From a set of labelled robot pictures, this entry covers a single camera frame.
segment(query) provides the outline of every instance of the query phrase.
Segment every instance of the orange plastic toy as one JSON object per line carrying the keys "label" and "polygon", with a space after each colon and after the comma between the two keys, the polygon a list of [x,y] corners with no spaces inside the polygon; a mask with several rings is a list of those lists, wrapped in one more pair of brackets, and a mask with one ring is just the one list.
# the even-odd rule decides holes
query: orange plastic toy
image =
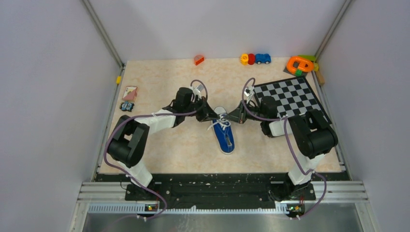
{"label": "orange plastic toy", "polygon": [[301,75],[302,72],[310,72],[315,68],[312,61],[302,57],[291,57],[286,65],[286,68],[293,75]]}
{"label": "orange plastic toy", "polygon": [[241,63],[242,63],[243,65],[247,65],[247,64],[248,64],[248,60],[249,60],[249,56],[248,56],[246,53],[244,53],[244,54],[241,55]]}
{"label": "orange plastic toy", "polygon": [[197,55],[193,58],[193,62],[195,63],[195,65],[202,63],[202,61],[204,60],[205,60],[205,57],[202,55]]}

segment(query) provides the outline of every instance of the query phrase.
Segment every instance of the beige table surface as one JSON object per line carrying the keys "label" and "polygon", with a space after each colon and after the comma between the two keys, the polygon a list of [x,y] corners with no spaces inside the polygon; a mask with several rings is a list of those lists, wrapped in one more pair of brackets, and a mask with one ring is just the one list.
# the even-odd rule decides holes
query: beige table surface
{"label": "beige table surface", "polygon": [[[191,59],[129,61],[110,131],[124,114],[151,114],[167,106],[178,89],[188,87],[193,79],[205,83],[212,108],[221,105],[230,112],[238,106],[242,87],[250,77],[256,78],[256,84],[292,78],[283,72],[288,59],[272,58],[271,64],[252,66],[240,64],[237,58],[206,59],[198,66]],[[307,80],[316,91],[311,74]],[[132,112],[119,109],[126,86],[139,88]],[[287,172],[295,164],[285,137],[268,138],[259,122],[232,123],[235,150],[230,155],[221,152],[213,130],[206,130],[210,124],[186,117],[178,127],[149,136],[143,157],[148,170],[152,173],[273,173]],[[298,151],[292,135],[291,140]],[[320,162],[317,171],[341,171],[334,149]],[[103,161],[100,173],[120,171]]]}

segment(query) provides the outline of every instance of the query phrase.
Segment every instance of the black and white checkerboard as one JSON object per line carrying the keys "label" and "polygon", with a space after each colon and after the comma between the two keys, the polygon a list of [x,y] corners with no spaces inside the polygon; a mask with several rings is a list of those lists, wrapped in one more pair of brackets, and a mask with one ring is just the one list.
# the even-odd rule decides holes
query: black and white checkerboard
{"label": "black and white checkerboard", "polygon": [[253,91],[255,91],[255,99],[258,105],[260,105],[264,96],[275,98],[278,103],[278,117],[286,114],[291,117],[311,109],[318,109],[330,122],[305,76],[255,85]]}

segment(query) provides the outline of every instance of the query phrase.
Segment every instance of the toy car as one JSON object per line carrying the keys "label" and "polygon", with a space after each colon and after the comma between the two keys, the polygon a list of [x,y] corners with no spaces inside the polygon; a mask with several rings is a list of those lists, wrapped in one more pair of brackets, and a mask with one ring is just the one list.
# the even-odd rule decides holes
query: toy car
{"label": "toy car", "polygon": [[119,105],[119,108],[121,109],[121,111],[129,111],[131,112],[132,109],[134,108],[134,103],[132,102],[122,102],[121,105]]}
{"label": "toy car", "polygon": [[255,55],[255,63],[257,64],[269,64],[270,62],[272,62],[272,60],[270,59],[270,55],[269,54],[256,54]]}

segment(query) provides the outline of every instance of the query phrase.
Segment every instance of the white wall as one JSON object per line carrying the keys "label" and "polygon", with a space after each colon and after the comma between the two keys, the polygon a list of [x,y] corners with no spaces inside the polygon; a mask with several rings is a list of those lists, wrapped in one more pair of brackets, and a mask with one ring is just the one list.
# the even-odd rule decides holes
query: white wall
{"label": "white wall", "polygon": [[355,1],[319,61],[353,175],[385,232],[409,231],[410,1]]}
{"label": "white wall", "polygon": [[314,54],[344,0],[91,0],[123,60]]}
{"label": "white wall", "polygon": [[0,3],[0,231],[67,231],[119,67],[79,0]]}

